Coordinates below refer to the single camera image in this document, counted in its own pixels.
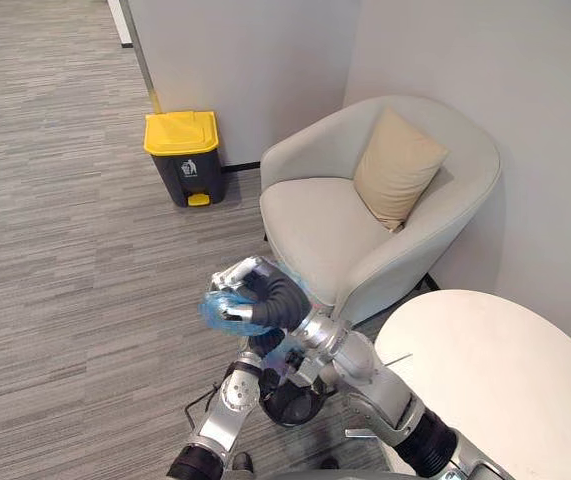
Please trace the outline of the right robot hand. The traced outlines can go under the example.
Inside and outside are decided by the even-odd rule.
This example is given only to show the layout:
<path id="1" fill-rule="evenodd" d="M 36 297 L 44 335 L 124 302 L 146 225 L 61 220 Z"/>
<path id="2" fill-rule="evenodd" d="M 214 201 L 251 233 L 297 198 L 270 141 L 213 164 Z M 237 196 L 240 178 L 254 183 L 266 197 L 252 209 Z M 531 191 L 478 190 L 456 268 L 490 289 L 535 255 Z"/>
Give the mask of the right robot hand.
<path id="1" fill-rule="evenodd" d="M 252 337 L 275 328 L 293 331 L 311 309 L 292 278 L 265 258 L 250 256 L 212 275 L 199 312 L 211 328 Z"/>

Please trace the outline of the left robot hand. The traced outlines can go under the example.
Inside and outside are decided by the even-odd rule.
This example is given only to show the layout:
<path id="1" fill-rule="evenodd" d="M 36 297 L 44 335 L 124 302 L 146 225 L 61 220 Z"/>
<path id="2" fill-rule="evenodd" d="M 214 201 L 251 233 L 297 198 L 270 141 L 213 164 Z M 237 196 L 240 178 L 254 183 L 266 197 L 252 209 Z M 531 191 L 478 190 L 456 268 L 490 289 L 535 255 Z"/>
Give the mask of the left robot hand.
<path id="1" fill-rule="evenodd" d="M 271 329 L 261 335 L 250 337 L 248 348 L 259 358 L 265 358 L 281 344 L 284 338 L 285 332 L 282 329 Z"/>

